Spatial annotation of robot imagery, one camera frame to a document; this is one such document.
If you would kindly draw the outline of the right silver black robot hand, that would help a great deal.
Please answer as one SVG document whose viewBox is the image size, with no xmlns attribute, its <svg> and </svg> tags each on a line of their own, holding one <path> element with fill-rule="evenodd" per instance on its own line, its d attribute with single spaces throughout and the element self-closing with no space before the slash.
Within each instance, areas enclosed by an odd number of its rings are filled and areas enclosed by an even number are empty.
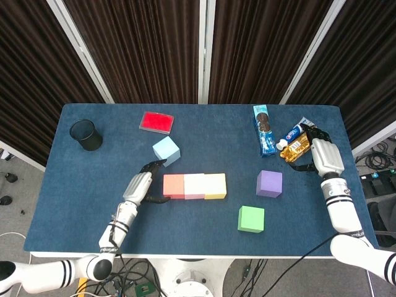
<svg viewBox="0 0 396 297">
<path fill-rule="evenodd" d="M 338 147 L 332 143 L 329 134 L 316 126 L 300 124 L 309 141 L 312 162 L 306 165 L 289 163 L 295 171 L 315 171 L 323 180 L 339 178 L 344 171 Z"/>
</svg>

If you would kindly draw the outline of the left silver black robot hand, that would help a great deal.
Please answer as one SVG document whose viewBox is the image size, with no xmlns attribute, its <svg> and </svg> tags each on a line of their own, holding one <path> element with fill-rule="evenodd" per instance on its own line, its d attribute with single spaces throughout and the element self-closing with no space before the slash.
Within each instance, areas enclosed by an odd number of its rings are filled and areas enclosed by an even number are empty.
<svg viewBox="0 0 396 297">
<path fill-rule="evenodd" d="M 155 174 L 158 172 L 159 167 L 166 161 L 167 159 L 162 159 L 144 165 L 139 173 L 131 179 L 124 191 L 123 199 L 136 204 L 136 206 L 139 206 L 142 202 L 153 204 L 164 204 L 168 202 L 171 197 L 157 198 L 149 193 Z"/>
</svg>

